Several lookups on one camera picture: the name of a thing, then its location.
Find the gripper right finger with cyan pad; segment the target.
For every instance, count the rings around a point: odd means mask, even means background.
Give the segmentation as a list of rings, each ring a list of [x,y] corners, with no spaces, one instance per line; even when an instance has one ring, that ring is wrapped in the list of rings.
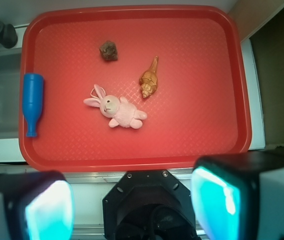
[[[191,200],[212,240],[284,240],[284,151],[199,158]]]

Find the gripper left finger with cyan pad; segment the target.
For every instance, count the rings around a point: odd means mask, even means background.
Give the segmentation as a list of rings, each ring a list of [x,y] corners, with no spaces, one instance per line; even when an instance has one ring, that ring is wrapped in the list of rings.
[[[0,240],[69,240],[71,185],[58,171],[0,173]]]

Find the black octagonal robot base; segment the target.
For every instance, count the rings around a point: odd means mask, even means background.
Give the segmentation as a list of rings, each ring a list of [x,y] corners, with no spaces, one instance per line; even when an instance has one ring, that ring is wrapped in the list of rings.
[[[129,171],[102,200],[108,240],[198,240],[191,192],[167,170]]]

